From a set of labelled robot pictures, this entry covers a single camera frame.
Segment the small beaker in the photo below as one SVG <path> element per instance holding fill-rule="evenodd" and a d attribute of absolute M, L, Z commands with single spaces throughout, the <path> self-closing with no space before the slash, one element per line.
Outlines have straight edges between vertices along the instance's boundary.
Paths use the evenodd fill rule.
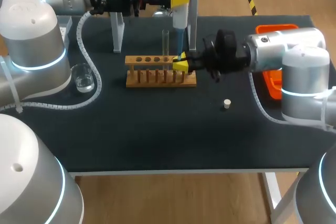
<path fill-rule="evenodd" d="M 77 90 L 81 93 L 90 92 L 95 88 L 92 69 L 87 63 L 80 63 L 71 68 L 72 77 L 75 80 Z"/>

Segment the white cap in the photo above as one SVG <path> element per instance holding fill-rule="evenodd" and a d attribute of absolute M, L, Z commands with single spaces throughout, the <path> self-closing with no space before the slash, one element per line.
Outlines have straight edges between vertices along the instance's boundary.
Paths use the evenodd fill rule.
<path fill-rule="evenodd" d="M 13 40 L 26 40 L 47 34 L 57 25 L 53 8 L 41 0 L 3 0 L 0 8 L 0 34 Z"/>
<path fill-rule="evenodd" d="M 225 99 L 224 100 L 224 108 L 228 109 L 230 108 L 231 105 L 231 101 L 229 99 Z"/>
<path fill-rule="evenodd" d="M 0 214 L 25 190 L 38 160 L 35 133 L 20 120 L 0 114 Z"/>

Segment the orange tray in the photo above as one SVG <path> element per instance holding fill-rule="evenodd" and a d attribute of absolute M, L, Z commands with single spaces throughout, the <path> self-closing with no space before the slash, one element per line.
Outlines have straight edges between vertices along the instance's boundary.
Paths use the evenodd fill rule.
<path fill-rule="evenodd" d="M 257 26 L 256 33 L 263 34 L 272 31 L 297 29 L 298 26 L 294 24 L 281 24 L 281 25 L 261 25 Z M 281 100 L 281 87 L 282 87 L 282 71 L 271 70 L 262 72 L 264 76 L 268 92 L 275 100 Z"/>

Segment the white spiral cable wrap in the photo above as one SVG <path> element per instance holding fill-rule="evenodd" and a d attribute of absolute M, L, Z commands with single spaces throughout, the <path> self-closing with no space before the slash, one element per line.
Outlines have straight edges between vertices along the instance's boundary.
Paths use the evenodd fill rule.
<path fill-rule="evenodd" d="M 254 81 L 253 81 L 252 73 L 248 73 L 248 77 L 249 77 L 249 79 L 250 79 L 250 84 L 251 84 L 251 89 L 252 89 L 253 97 L 254 97 L 254 99 L 256 100 L 257 106 L 258 106 L 259 110 L 261 111 L 261 113 L 262 113 L 268 120 L 270 120 L 271 122 L 278 123 L 278 124 L 291 124 L 291 123 L 289 123 L 289 122 L 287 122 L 287 121 L 283 121 L 283 120 L 275 119 L 275 118 L 271 117 L 269 114 L 267 114 L 267 112 L 264 110 L 263 106 L 262 106 L 261 103 L 260 103 L 260 100 L 259 100 L 259 97 L 258 97 L 258 94 L 257 94 L 256 87 L 254 86 Z"/>
<path fill-rule="evenodd" d="M 86 59 L 86 61 L 88 62 L 90 68 L 92 69 L 92 72 L 94 73 L 94 75 L 96 76 L 97 79 L 97 89 L 96 92 L 94 93 L 94 95 L 86 100 L 85 102 L 81 102 L 75 105 L 56 105 L 56 104 L 49 104 L 49 103 L 39 103 L 39 102 L 23 102 L 21 103 L 22 106 L 24 107 L 38 107 L 38 108 L 45 108 L 45 109 L 52 109 L 52 110 L 74 110 L 74 109 L 79 109 L 82 108 L 88 104 L 90 104 L 91 102 L 93 102 L 100 94 L 101 89 L 102 89 L 102 81 L 101 81 L 101 77 L 100 74 L 97 70 L 97 68 L 95 67 L 95 64 L 93 63 L 93 61 L 91 60 L 88 52 L 86 51 L 84 44 L 83 44 L 83 40 L 82 40 L 82 30 L 83 30 L 83 25 L 85 23 L 85 21 L 91 17 L 92 15 L 90 14 L 90 12 L 86 12 L 80 19 L 78 26 L 77 26 L 77 33 L 76 33 L 76 37 L 77 37 L 77 43 L 79 46 L 80 51 L 82 52 L 84 58 Z M 10 108 L 15 108 L 15 104 L 9 104 L 6 106 L 3 106 L 0 108 L 0 111 L 4 111 L 6 109 L 10 109 Z"/>

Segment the yellow black warning tape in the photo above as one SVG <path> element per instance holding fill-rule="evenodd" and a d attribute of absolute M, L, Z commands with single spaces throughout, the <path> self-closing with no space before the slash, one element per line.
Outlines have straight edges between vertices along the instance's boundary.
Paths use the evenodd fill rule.
<path fill-rule="evenodd" d="M 257 8 L 256 8 L 256 5 L 254 3 L 254 0 L 248 0 L 248 3 L 250 4 L 250 9 L 251 9 L 252 15 L 253 16 L 258 15 Z"/>

